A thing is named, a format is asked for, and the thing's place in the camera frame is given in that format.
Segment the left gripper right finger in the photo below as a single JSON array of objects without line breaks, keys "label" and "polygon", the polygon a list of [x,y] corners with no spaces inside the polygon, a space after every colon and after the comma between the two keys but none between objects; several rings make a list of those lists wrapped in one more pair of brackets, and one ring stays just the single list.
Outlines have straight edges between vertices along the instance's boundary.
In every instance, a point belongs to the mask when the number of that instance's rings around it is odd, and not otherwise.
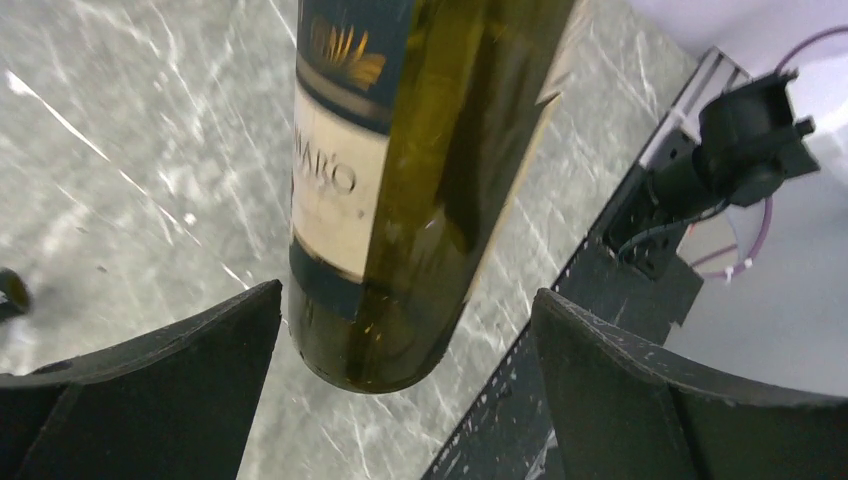
[{"label": "left gripper right finger", "polygon": [[569,479],[843,479],[847,401],[732,375],[559,294],[531,330]]}]

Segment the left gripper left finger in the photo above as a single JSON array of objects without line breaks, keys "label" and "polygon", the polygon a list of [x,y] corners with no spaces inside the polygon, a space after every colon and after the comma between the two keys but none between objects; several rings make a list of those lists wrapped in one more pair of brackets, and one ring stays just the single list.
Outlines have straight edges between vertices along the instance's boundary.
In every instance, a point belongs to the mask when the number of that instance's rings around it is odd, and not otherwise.
[{"label": "left gripper left finger", "polygon": [[114,346],[1,378],[5,479],[233,479],[281,326],[266,281]]}]

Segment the dark green wine bottle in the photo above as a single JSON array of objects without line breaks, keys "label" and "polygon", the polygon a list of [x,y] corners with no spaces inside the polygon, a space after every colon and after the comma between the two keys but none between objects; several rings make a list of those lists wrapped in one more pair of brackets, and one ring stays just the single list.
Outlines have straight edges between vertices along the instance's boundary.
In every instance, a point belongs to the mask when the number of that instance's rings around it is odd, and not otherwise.
[{"label": "dark green wine bottle", "polygon": [[1,269],[1,321],[30,313],[32,300],[22,278],[9,268]]}]

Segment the wine bottle with cream label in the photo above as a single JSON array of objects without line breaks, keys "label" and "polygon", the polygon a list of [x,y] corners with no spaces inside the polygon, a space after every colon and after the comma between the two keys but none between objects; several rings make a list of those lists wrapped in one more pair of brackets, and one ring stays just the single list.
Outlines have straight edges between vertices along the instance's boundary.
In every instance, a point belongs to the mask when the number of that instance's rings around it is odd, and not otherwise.
[{"label": "wine bottle with cream label", "polygon": [[338,388],[442,360],[569,73],[584,1],[303,1],[289,329]]}]

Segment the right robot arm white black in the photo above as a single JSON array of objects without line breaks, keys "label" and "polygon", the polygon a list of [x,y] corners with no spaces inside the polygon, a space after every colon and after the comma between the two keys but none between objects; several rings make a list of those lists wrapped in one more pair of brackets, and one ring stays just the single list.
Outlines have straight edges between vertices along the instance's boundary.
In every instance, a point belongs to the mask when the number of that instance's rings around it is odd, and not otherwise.
[{"label": "right robot arm white black", "polygon": [[804,144],[814,119],[797,119],[787,92],[798,76],[776,71],[707,104],[698,117],[700,143],[650,174],[654,204],[676,220],[714,207],[750,207],[785,181],[818,172]]}]

